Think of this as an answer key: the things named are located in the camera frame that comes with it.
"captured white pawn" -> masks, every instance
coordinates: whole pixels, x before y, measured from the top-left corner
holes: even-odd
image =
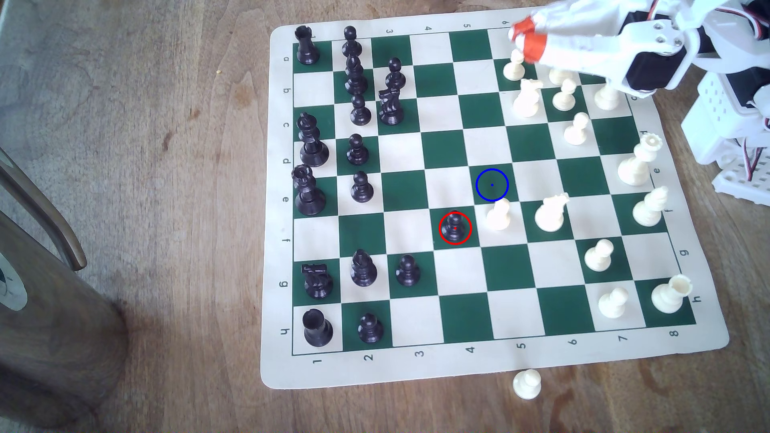
[[[625,303],[628,301],[628,290],[616,287],[612,292],[603,294],[599,298],[599,311],[610,319],[617,319],[625,312]]]
[[[662,313],[676,313],[681,308],[684,298],[690,293],[692,293],[692,281],[682,274],[674,275],[668,283],[652,289],[652,304]]]
[[[631,215],[640,225],[652,227],[661,221],[666,200],[668,200],[668,187],[659,186],[644,196],[644,200],[636,203]]]
[[[554,108],[560,111],[569,111],[575,107],[575,89],[578,88],[578,84],[571,78],[564,79],[561,83],[561,91],[554,95]]]
[[[588,128],[588,114],[579,112],[572,119],[572,124],[564,130],[564,140],[572,146],[580,146],[587,138],[586,128]]]
[[[652,133],[642,134],[639,144],[634,146],[634,155],[622,160],[618,166],[618,177],[631,186],[643,185],[650,177],[648,163],[655,161],[661,147],[661,137]]]
[[[610,254],[614,251],[614,246],[609,239],[602,239],[596,243],[596,247],[589,248],[583,256],[585,266],[594,272],[603,272],[610,267],[612,259]]]
[[[524,400],[531,400],[540,394],[541,377],[537,370],[524,370],[514,377],[514,392]]]

